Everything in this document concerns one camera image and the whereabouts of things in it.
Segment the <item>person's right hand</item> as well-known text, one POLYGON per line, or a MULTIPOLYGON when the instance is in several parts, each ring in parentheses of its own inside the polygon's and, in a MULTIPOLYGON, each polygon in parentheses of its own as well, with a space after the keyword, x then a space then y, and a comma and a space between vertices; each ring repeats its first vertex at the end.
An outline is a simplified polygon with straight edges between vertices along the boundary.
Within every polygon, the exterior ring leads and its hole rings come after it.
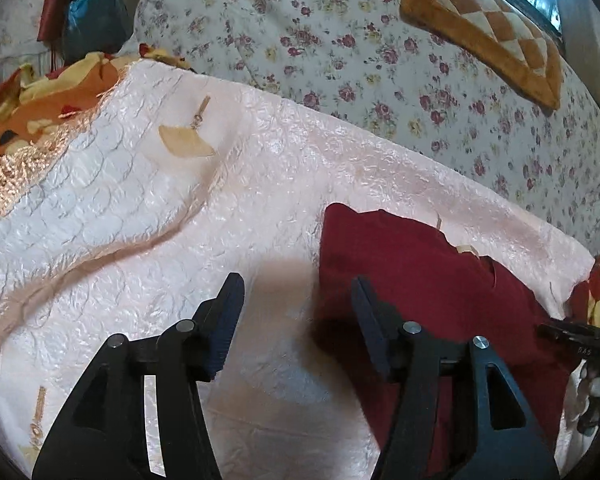
POLYGON ((585 410, 579 417, 578 430, 590 436, 600 428, 600 366, 592 362, 583 365, 579 394, 585 400, 585 410))

